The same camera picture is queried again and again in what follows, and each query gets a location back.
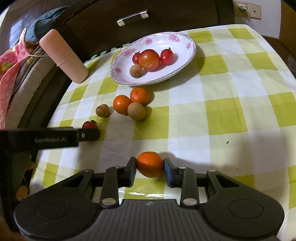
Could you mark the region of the red cherry tomato front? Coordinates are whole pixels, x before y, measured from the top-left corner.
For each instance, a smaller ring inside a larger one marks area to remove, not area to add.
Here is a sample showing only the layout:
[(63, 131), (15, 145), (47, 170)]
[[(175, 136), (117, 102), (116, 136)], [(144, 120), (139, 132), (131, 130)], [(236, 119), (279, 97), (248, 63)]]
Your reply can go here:
[(174, 53), (173, 53), (173, 51), (170, 48), (164, 49), (161, 52), (160, 59), (161, 59), (161, 62), (164, 65), (171, 65), (171, 63), (172, 63), (172, 61), (174, 59)]

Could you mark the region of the large round red tomato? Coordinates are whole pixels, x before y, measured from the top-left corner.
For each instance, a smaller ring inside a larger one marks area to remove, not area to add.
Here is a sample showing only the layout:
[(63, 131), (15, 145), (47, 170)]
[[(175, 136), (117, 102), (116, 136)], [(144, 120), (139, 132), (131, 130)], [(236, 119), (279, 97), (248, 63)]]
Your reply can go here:
[(147, 71), (154, 71), (158, 68), (161, 60), (158, 53), (152, 49), (144, 50), (139, 58), (139, 65)]

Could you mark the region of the dark wooden drawer cabinet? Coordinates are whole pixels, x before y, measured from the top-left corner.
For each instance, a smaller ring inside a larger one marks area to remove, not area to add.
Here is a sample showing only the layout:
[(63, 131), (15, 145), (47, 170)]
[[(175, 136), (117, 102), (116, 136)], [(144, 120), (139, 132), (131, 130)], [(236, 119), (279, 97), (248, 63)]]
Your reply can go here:
[[(139, 11), (149, 17), (119, 27), (117, 20)], [(232, 1), (78, 1), (54, 22), (82, 61), (159, 32), (234, 23)]]

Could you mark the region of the oval red cherry tomato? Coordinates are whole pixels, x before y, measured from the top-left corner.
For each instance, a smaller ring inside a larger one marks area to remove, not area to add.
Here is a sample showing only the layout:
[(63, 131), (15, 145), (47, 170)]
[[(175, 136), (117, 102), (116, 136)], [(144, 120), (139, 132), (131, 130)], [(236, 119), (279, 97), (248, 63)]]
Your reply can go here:
[(98, 128), (97, 122), (95, 120), (86, 121), (82, 128)]

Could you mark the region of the orange tangerine front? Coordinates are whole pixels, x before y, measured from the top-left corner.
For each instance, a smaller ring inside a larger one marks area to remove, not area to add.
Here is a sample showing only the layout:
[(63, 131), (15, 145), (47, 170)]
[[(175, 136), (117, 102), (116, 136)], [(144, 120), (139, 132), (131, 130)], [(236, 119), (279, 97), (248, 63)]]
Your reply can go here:
[(164, 170), (164, 160), (156, 152), (143, 152), (137, 157), (138, 171), (147, 178), (157, 178)]

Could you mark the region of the white floral ceramic plate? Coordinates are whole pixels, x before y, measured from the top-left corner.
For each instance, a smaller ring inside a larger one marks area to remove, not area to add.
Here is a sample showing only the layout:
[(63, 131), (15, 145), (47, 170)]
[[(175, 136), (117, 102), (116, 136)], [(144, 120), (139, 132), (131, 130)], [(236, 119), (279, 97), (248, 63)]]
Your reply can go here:
[(196, 43), (184, 33), (151, 34), (123, 48), (111, 65), (110, 75), (122, 85), (159, 83), (185, 68), (196, 52)]

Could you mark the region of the pink ribbed cylindrical container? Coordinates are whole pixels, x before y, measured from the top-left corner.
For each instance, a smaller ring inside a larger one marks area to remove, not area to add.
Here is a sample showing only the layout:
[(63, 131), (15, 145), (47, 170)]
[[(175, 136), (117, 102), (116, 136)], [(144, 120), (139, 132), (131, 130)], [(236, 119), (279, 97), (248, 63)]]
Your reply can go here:
[(75, 83), (88, 77), (88, 69), (55, 29), (49, 30), (39, 44), (56, 65)]

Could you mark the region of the orange tangerine rear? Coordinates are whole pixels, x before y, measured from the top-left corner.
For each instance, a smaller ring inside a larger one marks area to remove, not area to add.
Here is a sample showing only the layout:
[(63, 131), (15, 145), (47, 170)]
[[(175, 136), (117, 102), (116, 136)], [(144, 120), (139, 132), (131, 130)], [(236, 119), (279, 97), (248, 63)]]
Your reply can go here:
[(142, 87), (136, 87), (130, 92), (130, 100), (132, 102), (147, 105), (147, 103), (149, 102), (149, 98), (150, 96), (148, 91)]

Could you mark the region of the wall power outlet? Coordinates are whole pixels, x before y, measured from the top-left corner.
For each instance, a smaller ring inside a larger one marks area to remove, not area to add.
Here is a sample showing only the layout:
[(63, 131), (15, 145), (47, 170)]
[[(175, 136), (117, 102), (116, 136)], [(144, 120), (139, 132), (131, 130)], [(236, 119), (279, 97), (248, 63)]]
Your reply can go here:
[(261, 6), (257, 4), (233, 1), (234, 15), (261, 20)]

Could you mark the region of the brown longan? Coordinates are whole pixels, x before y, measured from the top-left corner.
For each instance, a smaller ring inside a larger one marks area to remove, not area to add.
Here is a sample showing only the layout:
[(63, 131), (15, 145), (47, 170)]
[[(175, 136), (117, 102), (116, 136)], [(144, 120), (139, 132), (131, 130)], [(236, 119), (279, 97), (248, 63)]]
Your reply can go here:
[(139, 78), (143, 75), (143, 69), (140, 65), (135, 64), (131, 66), (129, 73), (133, 78)]
[(97, 116), (106, 118), (110, 113), (110, 108), (107, 104), (101, 104), (96, 108), (95, 112)]
[(138, 102), (132, 102), (127, 108), (127, 113), (134, 121), (141, 121), (145, 118), (145, 108)]

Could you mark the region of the red cherry tomato with stem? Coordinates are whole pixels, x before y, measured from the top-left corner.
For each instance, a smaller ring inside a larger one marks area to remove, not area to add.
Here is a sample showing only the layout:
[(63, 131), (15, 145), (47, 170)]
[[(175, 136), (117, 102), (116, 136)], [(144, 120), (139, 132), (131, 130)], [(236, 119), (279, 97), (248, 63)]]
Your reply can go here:
[(139, 58), (140, 58), (140, 55), (141, 53), (140, 52), (137, 52), (133, 55), (132, 57), (132, 62), (135, 64), (135, 65), (139, 65)]

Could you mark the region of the green white checkered tablecloth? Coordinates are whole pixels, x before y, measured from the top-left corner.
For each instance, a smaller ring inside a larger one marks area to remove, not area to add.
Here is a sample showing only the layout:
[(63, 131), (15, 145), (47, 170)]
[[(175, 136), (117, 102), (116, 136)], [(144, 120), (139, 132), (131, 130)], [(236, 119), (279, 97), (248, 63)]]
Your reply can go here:
[(189, 30), (196, 57), (174, 77), (147, 86), (147, 119), (95, 109), (131, 88), (115, 83), (112, 51), (90, 61), (89, 78), (66, 90), (49, 125), (95, 120), (96, 142), (45, 150), (30, 183), (36, 193), (81, 170), (104, 172), (153, 151), (198, 173), (216, 169), (276, 199), (285, 210), (281, 240), (295, 238), (295, 78), (266, 40), (246, 25)]

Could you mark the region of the orange tangerine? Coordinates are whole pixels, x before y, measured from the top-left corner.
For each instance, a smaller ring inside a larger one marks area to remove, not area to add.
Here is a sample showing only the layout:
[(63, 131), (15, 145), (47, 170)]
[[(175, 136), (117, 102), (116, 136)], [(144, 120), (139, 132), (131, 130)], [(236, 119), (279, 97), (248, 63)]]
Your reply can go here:
[(132, 101), (126, 95), (118, 95), (113, 100), (113, 108), (117, 113), (127, 115), (127, 108), (131, 103)]
[(143, 152), (137, 157), (138, 171), (147, 178), (157, 178), (164, 170), (164, 160), (156, 152)]
[(132, 102), (147, 105), (147, 103), (149, 102), (149, 98), (150, 96), (148, 91), (142, 87), (136, 87), (130, 92), (130, 100)]

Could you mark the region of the brown cardboard box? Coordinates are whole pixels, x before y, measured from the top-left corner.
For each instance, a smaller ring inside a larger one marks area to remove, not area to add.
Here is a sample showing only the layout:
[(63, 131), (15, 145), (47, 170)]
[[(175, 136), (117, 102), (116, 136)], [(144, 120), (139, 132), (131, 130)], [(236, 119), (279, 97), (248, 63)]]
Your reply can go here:
[(295, 10), (287, 1), (281, 1), (280, 56), (295, 73)]

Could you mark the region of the orange tangerine middle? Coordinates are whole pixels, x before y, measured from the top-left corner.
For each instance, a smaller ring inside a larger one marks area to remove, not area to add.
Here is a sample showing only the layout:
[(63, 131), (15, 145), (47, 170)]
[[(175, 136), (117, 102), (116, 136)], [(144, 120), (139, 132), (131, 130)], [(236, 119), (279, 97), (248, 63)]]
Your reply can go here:
[(117, 113), (127, 115), (127, 108), (131, 103), (132, 101), (126, 95), (118, 95), (113, 100), (113, 108)]

